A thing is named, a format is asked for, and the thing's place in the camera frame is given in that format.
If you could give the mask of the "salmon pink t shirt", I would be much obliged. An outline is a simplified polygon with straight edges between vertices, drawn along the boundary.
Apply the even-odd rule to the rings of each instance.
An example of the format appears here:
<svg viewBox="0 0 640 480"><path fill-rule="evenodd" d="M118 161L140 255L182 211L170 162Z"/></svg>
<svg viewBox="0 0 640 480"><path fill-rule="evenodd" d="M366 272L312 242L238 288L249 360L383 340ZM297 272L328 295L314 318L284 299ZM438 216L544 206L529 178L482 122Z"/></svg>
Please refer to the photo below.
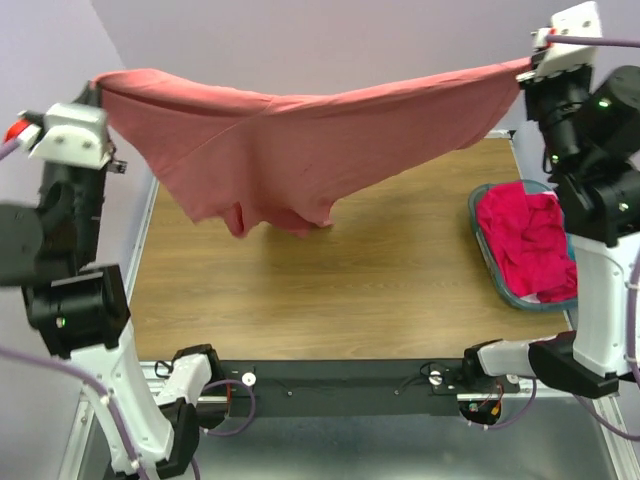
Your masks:
<svg viewBox="0 0 640 480"><path fill-rule="evenodd" d="M269 95L156 70L94 84L110 126L193 221L245 236L267 222L303 236L334 203L468 148L519 94L528 58L333 95Z"/></svg>

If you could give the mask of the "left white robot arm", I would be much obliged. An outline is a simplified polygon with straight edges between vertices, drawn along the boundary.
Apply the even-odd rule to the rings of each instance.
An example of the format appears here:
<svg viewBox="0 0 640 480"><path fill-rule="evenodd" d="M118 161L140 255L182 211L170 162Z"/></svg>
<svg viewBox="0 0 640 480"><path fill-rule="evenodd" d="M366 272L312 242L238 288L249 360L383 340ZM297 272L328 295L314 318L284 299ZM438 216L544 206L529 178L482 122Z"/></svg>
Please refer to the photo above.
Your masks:
<svg viewBox="0 0 640 480"><path fill-rule="evenodd" d="M122 173L101 92L23 112L1 152L21 149L44 162L39 201L1 207L1 283L22 293L27 320L48 352L46 368L82 381L110 445L119 479L170 479L193 467L196 405L222 380L215 350L176 353L158 394L138 360L118 265L96 266L104 189Z"/></svg>

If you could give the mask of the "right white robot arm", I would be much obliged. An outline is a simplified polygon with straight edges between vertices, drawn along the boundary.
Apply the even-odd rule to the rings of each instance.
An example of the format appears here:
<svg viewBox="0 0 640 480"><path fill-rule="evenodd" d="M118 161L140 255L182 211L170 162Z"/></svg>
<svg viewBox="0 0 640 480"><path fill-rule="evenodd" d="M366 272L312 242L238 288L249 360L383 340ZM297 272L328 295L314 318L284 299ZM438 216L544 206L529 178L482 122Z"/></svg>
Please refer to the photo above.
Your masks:
<svg viewBox="0 0 640 480"><path fill-rule="evenodd" d="M639 69L618 67L596 89L591 71L518 78L577 261L578 325L466 349L459 371L471 391L513 374L598 399L639 378L639 171L631 161L639 151Z"/></svg>

